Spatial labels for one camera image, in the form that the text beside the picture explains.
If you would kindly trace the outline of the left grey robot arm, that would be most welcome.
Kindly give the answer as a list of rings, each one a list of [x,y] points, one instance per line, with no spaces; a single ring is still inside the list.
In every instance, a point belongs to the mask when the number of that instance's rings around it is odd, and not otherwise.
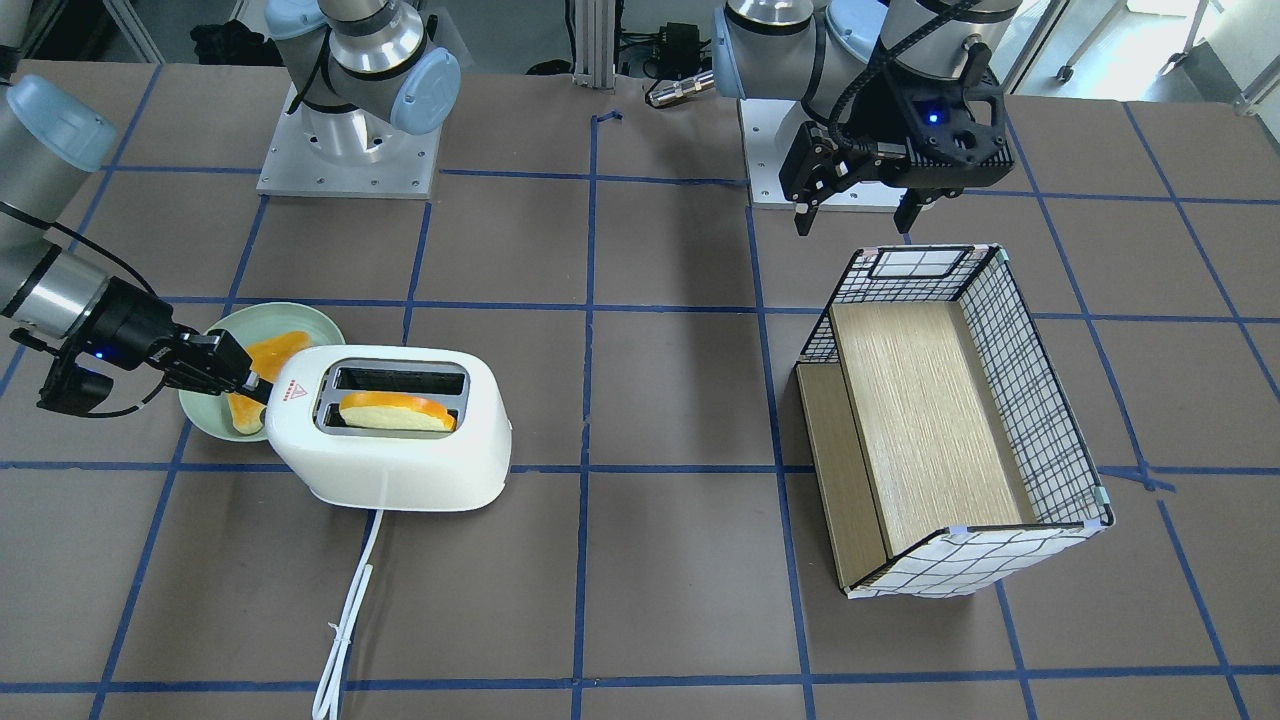
[[[778,172],[808,234],[855,184],[901,190],[900,232],[922,210],[1014,168],[1005,92],[991,60],[1016,1],[727,1],[716,12],[717,90],[795,101]]]

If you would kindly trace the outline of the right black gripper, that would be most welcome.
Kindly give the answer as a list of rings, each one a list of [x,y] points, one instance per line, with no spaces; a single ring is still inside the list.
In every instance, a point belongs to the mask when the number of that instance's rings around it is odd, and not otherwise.
[[[201,395],[243,395],[266,404],[273,383],[227,331],[207,334],[173,320],[172,305],[111,278],[84,323],[84,351],[124,370],[159,369],[165,386]]]

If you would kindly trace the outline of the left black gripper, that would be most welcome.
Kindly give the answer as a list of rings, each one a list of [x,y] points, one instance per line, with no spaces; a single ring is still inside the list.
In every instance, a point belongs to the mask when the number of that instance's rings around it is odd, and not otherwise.
[[[780,168],[780,187],[795,206],[799,236],[810,233],[819,206],[854,184],[879,182],[906,190],[895,210],[900,234],[911,231],[925,208],[961,193],[957,170],[900,143],[855,142],[838,150],[817,123],[801,123]]]

